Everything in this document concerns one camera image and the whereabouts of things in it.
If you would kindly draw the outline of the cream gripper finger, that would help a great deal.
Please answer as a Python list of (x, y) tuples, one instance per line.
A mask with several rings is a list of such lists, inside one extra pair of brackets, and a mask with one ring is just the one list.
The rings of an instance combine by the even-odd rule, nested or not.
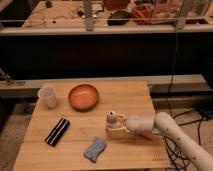
[(121, 127), (121, 128), (107, 128), (107, 131), (124, 131), (126, 133), (129, 133), (130, 131), (126, 127)]
[(120, 118), (120, 119), (126, 119), (126, 116), (124, 114), (118, 114), (116, 115), (117, 118)]

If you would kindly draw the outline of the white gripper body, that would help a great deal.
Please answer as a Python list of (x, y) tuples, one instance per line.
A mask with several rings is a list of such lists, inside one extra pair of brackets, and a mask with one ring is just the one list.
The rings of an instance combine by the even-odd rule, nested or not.
[(137, 134), (143, 131), (151, 132), (154, 127), (154, 118), (142, 115), (131, 115), (126, 118), (126, 127), (130, 132)]

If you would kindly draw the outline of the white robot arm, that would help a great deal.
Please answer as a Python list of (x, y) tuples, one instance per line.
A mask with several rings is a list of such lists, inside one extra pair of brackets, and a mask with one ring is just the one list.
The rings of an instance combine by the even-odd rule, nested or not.
[(142, 135), (154, 129), (171, 138), (199, 171), (213, 171), (213, 156), (185, 134), (168, 113), (159, 112), (149, 117), (111, 111), (106, 116), (106, 131), (111, 137)]

